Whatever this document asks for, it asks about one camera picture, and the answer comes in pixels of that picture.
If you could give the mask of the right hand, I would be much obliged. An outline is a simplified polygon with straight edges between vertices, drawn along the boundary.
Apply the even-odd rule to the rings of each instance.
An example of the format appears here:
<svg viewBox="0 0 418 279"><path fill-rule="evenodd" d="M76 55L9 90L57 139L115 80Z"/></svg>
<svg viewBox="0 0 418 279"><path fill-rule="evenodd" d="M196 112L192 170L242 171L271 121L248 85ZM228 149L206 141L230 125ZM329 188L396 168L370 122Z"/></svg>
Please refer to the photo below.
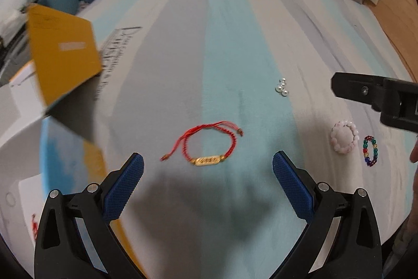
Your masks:
<svg viewBox="0 0 418 279"><path fill-rule="evenodd" d="M418 137L417 137L415 145L414 145L414 147L411 151L411 154L409 155L409 160L412 163L417 163L417 161L418 161Z"/></svg>

